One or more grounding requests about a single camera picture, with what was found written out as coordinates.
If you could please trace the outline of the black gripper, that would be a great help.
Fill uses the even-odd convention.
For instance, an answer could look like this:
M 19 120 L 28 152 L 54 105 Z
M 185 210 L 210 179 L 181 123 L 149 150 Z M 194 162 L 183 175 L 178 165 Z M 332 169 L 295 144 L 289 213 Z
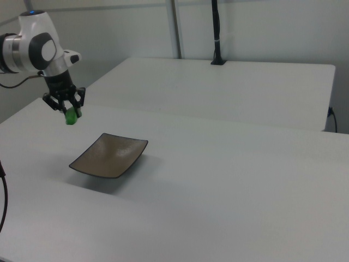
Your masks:
M 52 98 L 56 99 L 70 99 L 70 103 L 73 106 L 73 111 L 77 118 L 82 116 L 81 108 L 84 106 L 86 88 L 77 88 L 73 84 L 70 73 L 68 70 L 55 76 L 45 76 L 46 84 L 49 88 L 49 93 L 44 93 L 43 101 L 54 111 L 59 111 L 66 114 L 67 109 L 64 105 L 64 101 L 58 100 L 57 102 Z

